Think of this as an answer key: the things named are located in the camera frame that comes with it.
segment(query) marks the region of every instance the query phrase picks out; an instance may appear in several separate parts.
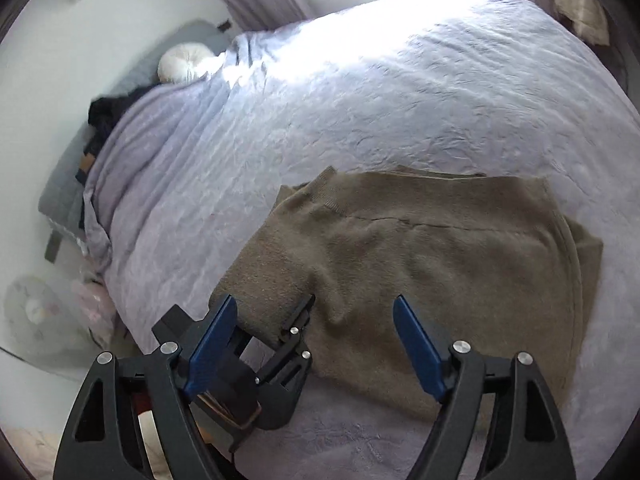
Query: white round pillow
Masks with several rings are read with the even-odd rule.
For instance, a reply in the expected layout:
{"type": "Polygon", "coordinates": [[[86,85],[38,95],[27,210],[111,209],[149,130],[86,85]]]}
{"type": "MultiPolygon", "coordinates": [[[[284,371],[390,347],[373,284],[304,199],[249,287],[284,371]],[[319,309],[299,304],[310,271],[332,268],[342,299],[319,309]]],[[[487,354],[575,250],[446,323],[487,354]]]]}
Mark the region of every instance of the white round pillow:
{"type": "Polygon", "coordinates": [[[163,83],[188,83],[207,72],[213,74],[222,66],[216,56],[201,43],[182,43],[171,47],[160,58],[158,77],[163,83]]]}

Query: silver screw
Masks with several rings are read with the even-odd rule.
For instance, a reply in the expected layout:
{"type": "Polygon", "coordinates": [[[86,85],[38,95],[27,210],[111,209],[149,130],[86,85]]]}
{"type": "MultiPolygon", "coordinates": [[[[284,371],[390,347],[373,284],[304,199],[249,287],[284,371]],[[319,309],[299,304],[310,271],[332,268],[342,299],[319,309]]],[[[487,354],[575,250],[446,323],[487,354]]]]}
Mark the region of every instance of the silver screw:
{"type": "Polygon", "coordinates": [[[160,351],[163,354],[167,354],[167,355],[174,353],[177,349],[178,349],[178,344],[173,341],[167,341],[166,343],[162,343],[162,346],[160,347],[160,351]]]}
{"type": "Polygon", "coordinates": [[[466,341],[459,340],[453,343],[453,349],[459,354],[468,354],[471,352],[471,345],[466,341]]]}
{"type": "Polygon", "coordinates": [[[531,356],[531,354],[528,354],[526,352],[520,352],[518,354],[518,361],[520,361],[520,363],[525,366],[529,366],[533,362],[533,357],[531,356]]]}
{"type": "Polygon", "coordinates": [[[105,365],[107,363],[110,363],[112,359],[113,355],[111,355],[111,352],[102,352],[100,355],[98,355],[96,361],[98,361],[98,364],[105,365]]]}

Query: blue gripper pad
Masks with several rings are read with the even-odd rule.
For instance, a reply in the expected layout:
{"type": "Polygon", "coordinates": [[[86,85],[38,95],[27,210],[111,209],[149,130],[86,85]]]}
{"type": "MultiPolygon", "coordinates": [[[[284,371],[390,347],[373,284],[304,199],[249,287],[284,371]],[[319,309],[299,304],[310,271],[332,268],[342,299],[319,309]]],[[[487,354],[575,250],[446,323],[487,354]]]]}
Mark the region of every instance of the blue gripper pad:
{"type": "Polygon", "coordinates": [[[183,388],[189,399],[209,388],[218,368],[218,361],[231,339],[237,321],[238,306],[236,300],[229,296],[189,360],[189,377],[183,388]]]}
{"type": "Polygon", "coordinates": [[[396,332],[411,360],[420,386],[441,402],[448,389],[444,377],[444,356],[438,352],[403,296],[398,296],[394,301],[393,316],[396,332]]]}

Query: gray quilted cushion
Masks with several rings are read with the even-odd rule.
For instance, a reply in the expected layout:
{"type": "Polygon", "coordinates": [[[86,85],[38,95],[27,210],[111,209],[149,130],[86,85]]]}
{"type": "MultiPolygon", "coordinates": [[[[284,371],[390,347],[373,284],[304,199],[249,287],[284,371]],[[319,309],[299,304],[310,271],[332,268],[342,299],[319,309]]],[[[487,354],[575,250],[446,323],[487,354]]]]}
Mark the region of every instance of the gray quilted cushion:
{"type": "MultiPolygon", "coordinates": [[[[122,79],[110,94],[126,94],[139,86],[158,81],[158,63],[162,54],[179,43],[196,42],[207,45],[215,54],[229,46],[229,39],[214,25],[204,21],[188,23],[162,41],[122,79]]],[[[87,96],[87,110],[95,96],[87,96]]],[[[85,124],[66,147],[51,173],[38,202],[38,210],[63,234],[84,240],[80,230],[82,185],[76,180],[82,150],[93,135],[93,128],[85,124]]]]}

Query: folded garment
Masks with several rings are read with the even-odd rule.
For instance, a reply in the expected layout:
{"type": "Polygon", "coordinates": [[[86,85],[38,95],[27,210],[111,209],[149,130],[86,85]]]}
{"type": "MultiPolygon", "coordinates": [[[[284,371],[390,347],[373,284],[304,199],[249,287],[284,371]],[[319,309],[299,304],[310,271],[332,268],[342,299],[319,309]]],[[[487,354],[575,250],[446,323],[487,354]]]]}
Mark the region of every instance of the folded garment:
{"type": "Polygon", "coordinates": [[[438,406],[392,320],[404,294],[482,354],[530,352],[562,403],[601,255],[601,240],[558,211],[543,179],[327,168],[281,188],[210,306],[233,294],[241,326],[275,346],[292,306],[315,294],[305,334],[315,372],[430,420],[438,406]]]}

